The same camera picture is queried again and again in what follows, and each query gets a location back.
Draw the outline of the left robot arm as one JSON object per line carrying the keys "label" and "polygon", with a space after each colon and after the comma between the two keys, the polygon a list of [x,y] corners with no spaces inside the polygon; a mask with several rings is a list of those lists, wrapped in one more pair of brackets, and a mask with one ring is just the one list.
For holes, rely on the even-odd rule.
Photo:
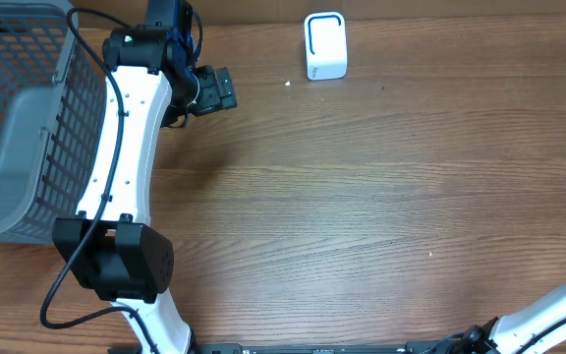
{"label": "left robot arm", "polygon": [[193,353],[197,341],[169,288],[174,251],[150,225],[158,134],[232,109],[230,73],[198,61],[199,14],[186,1],[151,1],[142,24],[118,22],[93,59],[108,90],[89,181],[76,213],[56,219],[64,273],[125,317],[141,353]]}

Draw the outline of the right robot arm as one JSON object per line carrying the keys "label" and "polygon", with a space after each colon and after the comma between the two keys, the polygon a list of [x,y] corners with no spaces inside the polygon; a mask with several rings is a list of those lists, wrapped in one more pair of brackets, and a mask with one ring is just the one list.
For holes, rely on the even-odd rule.
{"label": "right robot arm", "polygon": [[531,306],[438,344],[438,353],[544,353],[566,340],[566,283]]}

